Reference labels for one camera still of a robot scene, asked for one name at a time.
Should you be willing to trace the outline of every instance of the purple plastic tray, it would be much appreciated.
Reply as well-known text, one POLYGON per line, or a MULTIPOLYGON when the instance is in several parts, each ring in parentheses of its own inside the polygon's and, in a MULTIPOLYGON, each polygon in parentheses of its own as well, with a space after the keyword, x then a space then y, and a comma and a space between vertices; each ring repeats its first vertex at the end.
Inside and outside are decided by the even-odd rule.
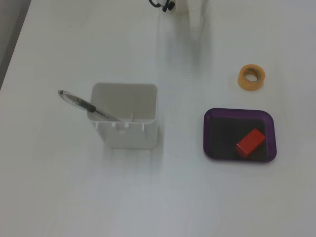
POLYGON ((211 124, 212 121, 220 120, 220 118, 223 119, 238 119, 238 121, 251 121, 253 120, 261 120, 263 122, 263 133, 265 133, 266 136, 266 150, 265 150, 265 158, 260 160, 254 160, 254 161, 264 161, 269 162, 272 161, 276 155, 277 155, 277 145, 276 145, 276 136, 275 136, 275 128, 274 128, 274 122, 272 117, 264 111, 260 110, 237 110, 237 109, 220 109, 220 108, 214 108, 210 109, 206 112, 204 116, 204 138, 203 138, 203 148, 204 152, 211 158, 214 159, 232 159, 232 160, 243 160, 240 157, 240 159, 236 159, 233 156, 229 157, 228 154, 225 154, 225 151, 223 151, 223 157, 219 156, 217 152, 217 156, 213 157, 212 154, 214 152, 211 150, 211 147, 214 147, 211 145, 211 142, 214 141, 214 137, 212 137, 211 134, 211 124))

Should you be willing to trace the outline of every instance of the white plastic container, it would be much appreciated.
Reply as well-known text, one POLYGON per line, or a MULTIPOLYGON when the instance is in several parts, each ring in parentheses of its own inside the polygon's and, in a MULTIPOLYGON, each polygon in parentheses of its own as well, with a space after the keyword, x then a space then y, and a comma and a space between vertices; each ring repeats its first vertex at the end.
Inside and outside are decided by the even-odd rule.
POLYGON ((121 120, 105 121, 88 112, 88 118, 110 148, 152 149, 158 141, 157 87, 152 84, 98 83, 91 104, 121 120))

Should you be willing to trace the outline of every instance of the tape roll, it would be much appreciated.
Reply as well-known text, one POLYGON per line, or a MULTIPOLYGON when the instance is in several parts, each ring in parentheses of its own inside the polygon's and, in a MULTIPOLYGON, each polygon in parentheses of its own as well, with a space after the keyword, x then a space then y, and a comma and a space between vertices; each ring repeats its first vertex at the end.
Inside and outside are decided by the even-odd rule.
POLYGON ((249 64, 244 66, 238 76, 238 84, 245 90, 257 90, 259 89, 266 77, 265 71, 257 65, 249 64), (246 79, 246 75, 253 75, 256 77, 256 81, 249 81, 246 79))

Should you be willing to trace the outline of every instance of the white table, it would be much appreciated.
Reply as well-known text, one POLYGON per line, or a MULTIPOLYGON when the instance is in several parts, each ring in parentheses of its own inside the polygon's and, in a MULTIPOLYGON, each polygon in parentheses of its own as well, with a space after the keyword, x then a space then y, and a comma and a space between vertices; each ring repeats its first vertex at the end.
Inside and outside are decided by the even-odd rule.
POLYGON ((2 237, 314 237, 316 2, 211 0, 200 40, 147 1, 33 0, 0 91, 2 237), (264 68, 255 92, 237 84, 264 68), (159 146, 103 146, 86 114, 96 82, 158 86, 159 146), (208 109, 267 111, 268 164, 215 162, 208 109))

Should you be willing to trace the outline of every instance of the red block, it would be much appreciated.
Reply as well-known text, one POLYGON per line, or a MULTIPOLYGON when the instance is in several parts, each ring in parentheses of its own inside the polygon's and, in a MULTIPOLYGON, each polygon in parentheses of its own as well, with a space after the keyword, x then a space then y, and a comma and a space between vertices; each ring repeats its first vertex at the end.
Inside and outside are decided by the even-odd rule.
POLYGON ((265 139, 266 137, 255 128, 237 143, 236 150, 243 158, 247 158, 265 139))

